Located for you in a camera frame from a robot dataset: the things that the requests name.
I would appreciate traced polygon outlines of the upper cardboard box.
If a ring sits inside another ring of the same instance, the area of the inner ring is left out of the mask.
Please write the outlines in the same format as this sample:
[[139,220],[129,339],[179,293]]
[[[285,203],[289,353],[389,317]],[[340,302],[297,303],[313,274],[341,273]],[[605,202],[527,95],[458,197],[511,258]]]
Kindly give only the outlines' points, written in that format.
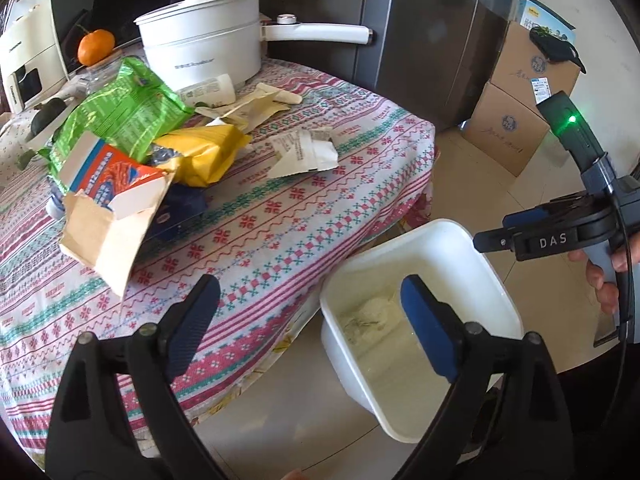
[[529,39],[529,30],[511,22],[490,83],[539,115],[537,96],[572,93],[580,69],[572,62],[551,63]]

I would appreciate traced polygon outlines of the yellow snack wrapper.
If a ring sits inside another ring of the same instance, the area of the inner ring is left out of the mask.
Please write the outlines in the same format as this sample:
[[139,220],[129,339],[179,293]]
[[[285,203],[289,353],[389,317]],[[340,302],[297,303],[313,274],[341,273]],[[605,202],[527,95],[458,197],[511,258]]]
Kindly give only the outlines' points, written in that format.
[[208,188],[224,176],[248,144],[250,136],[232,125],[179,129],[152,143],[149,164],[171,172],[178,184]]

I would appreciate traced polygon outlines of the orange tangerine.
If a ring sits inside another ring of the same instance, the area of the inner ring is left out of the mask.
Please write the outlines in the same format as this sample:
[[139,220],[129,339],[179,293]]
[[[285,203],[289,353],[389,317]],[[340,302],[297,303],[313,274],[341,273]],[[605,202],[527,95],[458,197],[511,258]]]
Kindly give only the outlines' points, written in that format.
[[105,29],[89,32],[80,40],[77,48],[78,62],[83,66],[93,66],[107,58],[115,47],[114,35]]

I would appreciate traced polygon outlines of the clear glass jar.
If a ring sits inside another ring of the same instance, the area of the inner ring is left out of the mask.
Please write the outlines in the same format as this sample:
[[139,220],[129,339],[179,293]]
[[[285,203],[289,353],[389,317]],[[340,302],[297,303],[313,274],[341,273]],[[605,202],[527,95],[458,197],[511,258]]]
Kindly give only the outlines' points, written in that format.
[[86,68],[70,82],[70,91],[74,96],[88,96],[112,82],[118,75],[123,58],[113,58],[98,65]]

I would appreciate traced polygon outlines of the blue yellow book box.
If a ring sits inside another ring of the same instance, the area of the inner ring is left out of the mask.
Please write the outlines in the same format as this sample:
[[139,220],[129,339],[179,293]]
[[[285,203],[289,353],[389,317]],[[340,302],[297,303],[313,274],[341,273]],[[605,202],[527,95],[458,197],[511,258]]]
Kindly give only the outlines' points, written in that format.
[[539,0],[518,0],[514,21],[526,29],[542,27],[556,38],[575,43],[575,26]]

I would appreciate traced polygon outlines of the lower cardboard box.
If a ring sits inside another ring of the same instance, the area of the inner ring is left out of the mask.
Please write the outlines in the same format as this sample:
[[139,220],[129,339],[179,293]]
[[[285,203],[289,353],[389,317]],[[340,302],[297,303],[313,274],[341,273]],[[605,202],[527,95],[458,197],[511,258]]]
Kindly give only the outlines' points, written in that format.
[[462,136],[518,177],[548,130],[541,117],[488,82]]

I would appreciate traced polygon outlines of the brown paper bag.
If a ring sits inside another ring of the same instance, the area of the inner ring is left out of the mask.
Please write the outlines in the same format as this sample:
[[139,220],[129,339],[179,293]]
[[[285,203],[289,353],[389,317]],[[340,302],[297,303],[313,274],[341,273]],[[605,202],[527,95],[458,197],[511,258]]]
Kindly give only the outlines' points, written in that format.
[[84,192],[67,193],[62,253],[96,272],[118,298],[125,296],[134,259],[173,177],[161,172],[106,207]]

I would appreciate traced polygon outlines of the white air fryer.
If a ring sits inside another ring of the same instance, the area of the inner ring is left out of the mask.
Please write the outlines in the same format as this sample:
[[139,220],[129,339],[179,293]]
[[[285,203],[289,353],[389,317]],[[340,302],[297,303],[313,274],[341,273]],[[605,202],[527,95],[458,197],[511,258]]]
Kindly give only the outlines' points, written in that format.
[[66,81],[50,3],[32,6],[1,36],[1,78],[13,114],[50,98]]

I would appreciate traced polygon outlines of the green snack bag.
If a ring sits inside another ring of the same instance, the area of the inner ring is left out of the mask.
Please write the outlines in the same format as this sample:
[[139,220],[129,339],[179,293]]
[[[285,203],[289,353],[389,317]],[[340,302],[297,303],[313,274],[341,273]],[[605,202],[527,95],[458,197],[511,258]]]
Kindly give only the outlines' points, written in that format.
[[186,105],[145,62],[122,59],[116,78],[85,98],[65,119],[50,148],[42,154],[57,177],[80,137],[91,132],[137,162],[151,144],[180,128],[194,108]]

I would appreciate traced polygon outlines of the blue cardboard box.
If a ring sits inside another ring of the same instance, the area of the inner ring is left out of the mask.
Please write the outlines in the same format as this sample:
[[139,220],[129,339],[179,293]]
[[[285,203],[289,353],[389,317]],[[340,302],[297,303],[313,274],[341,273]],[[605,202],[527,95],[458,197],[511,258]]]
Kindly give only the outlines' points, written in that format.
[[172,184],[160,203],[143,241],[146,243],[150,240],[173,240],[181,232],[183,223],[199,217],[206,208],[204,188]]

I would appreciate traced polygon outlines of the white bowl with avocado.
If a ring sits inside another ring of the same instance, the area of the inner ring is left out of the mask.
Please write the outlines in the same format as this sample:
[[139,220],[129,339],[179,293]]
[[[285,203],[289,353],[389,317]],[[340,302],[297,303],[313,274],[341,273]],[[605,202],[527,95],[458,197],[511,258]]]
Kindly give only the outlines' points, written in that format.
[[45,102],[32,120],[26,148],[34,152],[44,148],[79,104],[75,98],[51,98]]

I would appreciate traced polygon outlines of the patterned striped tablecloth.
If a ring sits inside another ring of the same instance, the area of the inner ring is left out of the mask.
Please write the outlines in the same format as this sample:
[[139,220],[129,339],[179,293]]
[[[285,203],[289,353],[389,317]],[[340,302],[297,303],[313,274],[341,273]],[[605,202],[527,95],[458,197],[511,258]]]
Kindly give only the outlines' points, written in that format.
[[[206,192],[207,208],[173,240],[139,250],[125,296],[58,247],[61,221],[46,211],[47,167],[18,168],[31,114],[1,131],[1,403],[9,428],[32,457],[43,456],[58,383],[76,338],[106,339],[158,321],[204,274],[221,287],[216,316],[189,369],[174,381],[192,424],[200,404],[226,378],[207,359],[220,344],[279,311],[272,296],[302,274],[314,252],[334,245],[320,230],[341,217],[362,229],[393,202],[420,194],[436,154],[431,122],[394,102],[312,68],[268,60],[257,76],[303,102],[253,133],[248,152]],[[270,138],[330,127],[332,170],[269,179],[277,162]]]

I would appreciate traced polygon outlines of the floral under tablecloth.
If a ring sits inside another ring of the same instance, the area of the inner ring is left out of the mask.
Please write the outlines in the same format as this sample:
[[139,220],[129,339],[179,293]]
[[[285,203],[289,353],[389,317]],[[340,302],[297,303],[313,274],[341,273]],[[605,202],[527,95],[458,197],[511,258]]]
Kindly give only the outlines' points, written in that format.
[[325,254],[314,252],[307,269],[279,286],[272,296],[279,311],[268,311],[260,322],[251,322],[236,333],[231,344],[220,344],[207,359],[216,374],[226,378],[200,404],[201,418],[218,413],[268,372],[291,347],[319,311],[322,281],[347,258],[382,244],[431,219],[433,185],[428,184],[412,200],[393,202],[378,218],[369,218],[362,229],[345,217],[331,220],[320,233],[334,245]]

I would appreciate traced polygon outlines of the torn white paper carton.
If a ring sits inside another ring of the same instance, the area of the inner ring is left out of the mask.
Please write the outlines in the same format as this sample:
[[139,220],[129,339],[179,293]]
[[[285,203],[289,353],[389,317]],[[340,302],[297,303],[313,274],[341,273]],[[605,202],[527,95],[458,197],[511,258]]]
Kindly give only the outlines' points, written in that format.
[[338,153],[332,142],[333,129],[298,129],[270,138],[277,162],[268,171],[269,179],[335,169]]

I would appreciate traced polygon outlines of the white plastic trash bin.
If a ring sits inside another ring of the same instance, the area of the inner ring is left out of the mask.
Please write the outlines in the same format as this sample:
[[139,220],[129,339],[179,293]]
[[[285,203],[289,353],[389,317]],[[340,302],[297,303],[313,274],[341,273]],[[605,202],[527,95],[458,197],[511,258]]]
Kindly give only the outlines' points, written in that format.
[[347,394],[391,438],[419,442],[458,374],[458,352],[436,318],[520,339],[514,304],[471,234],[439,219],[349,258],[323,283],[322,344]]

